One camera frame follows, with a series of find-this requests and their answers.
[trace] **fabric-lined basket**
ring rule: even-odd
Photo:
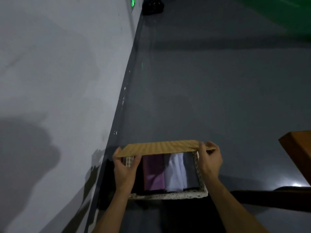
[[[208,191],[205,187],[202,175],[198,168],[199,153],[193,152],[194,164],[196,168],[196,174],[199,179],[199,189],[184,190],[178,193],[165,193],[165,194],[152,194],[152,195],[138,195],[135,193],[130,194],[129,200],[181,200],[181,199],[194,199],[203,198],[208,196]],[[134,156],[126,157],[126,166],[130,167],[134,160]]]

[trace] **purple folded shirt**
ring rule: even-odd
[[[143,156],[142,168],[144,171],[144,190],[165,189],[164,160],[162,154]]]

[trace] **green exit sign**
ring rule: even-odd
[[[131,6],[132,8],[135,6],[135,0],[131,0]]]

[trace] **green floor area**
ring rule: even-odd
[[[311,0],[239,0],[291,34],[311,39]]]

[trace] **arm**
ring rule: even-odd
[[[225,188],[218,179],[222,164],[219,147],[208,142],[207,145],[215,146],[212,154],[207,154],[205,145],[200,143],[199,169],[208,193],[211,196],[223,225],[227,232],[268,232]]]
[[[115,182],[116,192],[115,195],[105,211],[102,218],[96,224],[93,233],[117,233],[120,230],[121,222],[125,212],[128,197],[132,191],[136,170],[140,163],[142,156],[135,156],[131,167],[126,167],[122,164],[121,158],[113,156],[115,164]]]

